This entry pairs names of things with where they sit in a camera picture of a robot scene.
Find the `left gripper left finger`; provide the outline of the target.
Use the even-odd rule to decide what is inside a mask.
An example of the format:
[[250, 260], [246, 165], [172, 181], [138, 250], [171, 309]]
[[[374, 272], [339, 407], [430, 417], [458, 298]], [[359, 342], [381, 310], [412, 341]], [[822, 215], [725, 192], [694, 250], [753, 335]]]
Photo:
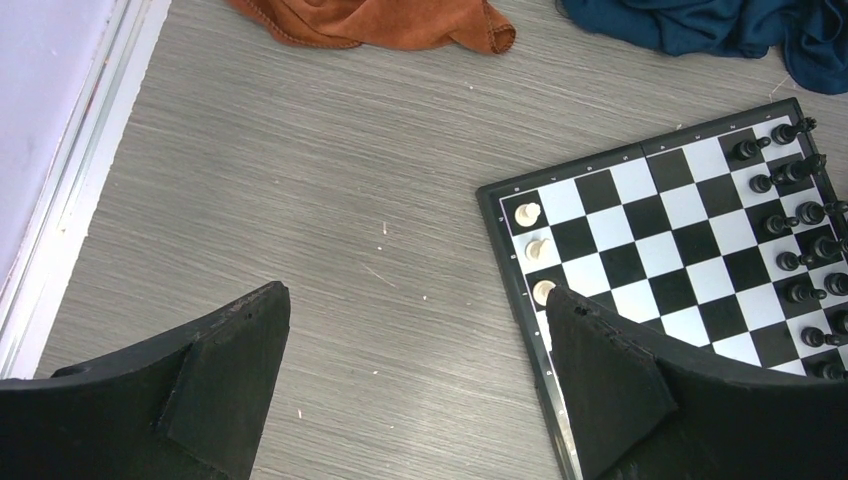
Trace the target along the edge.
[[247, 479], [290, 331], [272, 281], [42, 379], [1, 383], [5, 479]]

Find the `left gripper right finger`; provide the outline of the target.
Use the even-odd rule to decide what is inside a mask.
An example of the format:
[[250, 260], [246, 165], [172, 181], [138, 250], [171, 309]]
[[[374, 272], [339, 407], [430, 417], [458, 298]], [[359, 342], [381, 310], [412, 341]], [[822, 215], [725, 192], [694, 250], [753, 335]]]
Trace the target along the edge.
[[550, 358], [587, 479], [843, 479], [847, 384], [726, 358], [564, 286]]

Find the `white chess piece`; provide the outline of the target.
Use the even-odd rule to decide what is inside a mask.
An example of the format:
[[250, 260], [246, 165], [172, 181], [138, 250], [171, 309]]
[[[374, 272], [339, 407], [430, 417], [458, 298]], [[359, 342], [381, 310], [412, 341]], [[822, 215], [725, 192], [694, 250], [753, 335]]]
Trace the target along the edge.
[[548, 238], [531, 240], [525, 247], [525, 258], [531, 262], [541, 261], [547, 256], [551, 248], [552, 241]]
[[537, 224], [541, 213], [542, 208], [538, 203], [523, 203], [516, 208], [513, 218], [518, 226], [530, 228]]
[[532, 299], [540, 307], [547, 305], [550, 292], [555, 289], [557, 284], [549, 279], [542, 279], [534, 283], [531, 289]]

